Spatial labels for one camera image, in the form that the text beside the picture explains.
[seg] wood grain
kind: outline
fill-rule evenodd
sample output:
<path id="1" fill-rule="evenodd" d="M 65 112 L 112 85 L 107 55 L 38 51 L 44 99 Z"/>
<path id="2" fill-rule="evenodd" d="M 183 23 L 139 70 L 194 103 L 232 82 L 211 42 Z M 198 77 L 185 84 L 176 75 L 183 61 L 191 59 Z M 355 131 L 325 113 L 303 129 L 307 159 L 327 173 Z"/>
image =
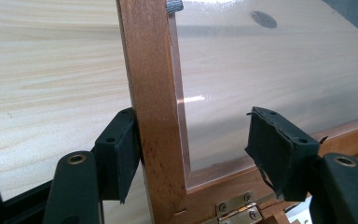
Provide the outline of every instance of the wood grain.
<path id="1" fill-rule="evenodd" d="M 115 1 L 0 1 L 0 192 L 4 200 L 90 150 L 131 106 Z M 106 223 L 149 224 L 141 169 Z"/>
<path id="2" fill-rule="evenodd" d="M 285 202 L 274 198 L 264 203 L 258 203 L 257 207 L 260 209 L 261 216 L 264 219 L 267 219 L 269 217 L 274 217 L 281 212 L 284 213 L 284 210 L 293 204 L 295 204 L 295 202 Z"/>
<path id="3" fill-rule="evenodd" d="M 358 154 L 358 130 L 335 137 L 337 141 L 326 141 L 321 145 L 321 154 L 340 152 L 347 155 Z"/>
<path id="4" fill-rule="evenodd" d="M 119 1 L 131 102 L 138 120 L 149 205 L 156 223 L 182 211 L 186 196 L 182 85 L 165 1 Z"/>

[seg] brass hinge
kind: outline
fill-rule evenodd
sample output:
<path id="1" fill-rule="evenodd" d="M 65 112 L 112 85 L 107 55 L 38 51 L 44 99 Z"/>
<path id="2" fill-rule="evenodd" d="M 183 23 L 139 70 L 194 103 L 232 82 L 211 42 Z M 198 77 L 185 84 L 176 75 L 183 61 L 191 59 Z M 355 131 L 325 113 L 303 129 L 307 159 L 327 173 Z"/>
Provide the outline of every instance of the brass hinge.
<path id="1" fill-rule="evenodd" d="M 217 204 L 216 216 L 204 224 L 253 224 L 262 219 L 251 191 Z"/>

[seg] wooden picture frame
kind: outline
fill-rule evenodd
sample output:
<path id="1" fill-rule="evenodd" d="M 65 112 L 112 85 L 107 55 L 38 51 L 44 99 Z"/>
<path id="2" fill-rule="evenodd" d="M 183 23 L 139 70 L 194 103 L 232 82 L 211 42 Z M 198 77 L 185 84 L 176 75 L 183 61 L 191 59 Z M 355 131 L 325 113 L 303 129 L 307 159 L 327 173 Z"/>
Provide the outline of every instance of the wooden picture frame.
<path id="1" fill-rule="evenodd" d="M 117 10 L 153 222 L 201 223 L 216 216 L 216 204 L 249 190 L 260 202 L 272 199 L 245 153 L 191 171 L 175 16 L 164 0 L 117 0 Z M 358 155 L 358 120 L 313 135 L 325 136 L 321 155 Z M 259 208 L 267 218 L 286 205 L 269 201 Z"/>

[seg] brass screw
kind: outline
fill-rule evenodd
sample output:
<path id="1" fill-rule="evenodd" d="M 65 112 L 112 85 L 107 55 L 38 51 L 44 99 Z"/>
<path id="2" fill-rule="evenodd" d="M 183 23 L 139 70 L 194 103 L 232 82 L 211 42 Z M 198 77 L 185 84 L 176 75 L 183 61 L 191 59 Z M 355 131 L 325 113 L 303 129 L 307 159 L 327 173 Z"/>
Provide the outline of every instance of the brass screw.
<path id="1" fill-rule="evenodd" d="M 250 217 L 251 219 L 253 219 L 253 220 L 256 220 L 256 213 L 255 213 L 255 211 L 250 211 L 250 212 L 249 212 L 249 217 Z"/>
<path id="2" fill-rule="evenodd" d="M 220 203 L 219 211 L 220 212 L 226 212 L 226 210 L 227 210 L 227 205 L 225 203 Z"/>
<path id="3" fill-rule="evenodd" d="M 248 203 L 249 201 L 251 201 L 252 196 L 250 193 L 245 193 L 245 195 L 243 196 L 243 199 Z"/>

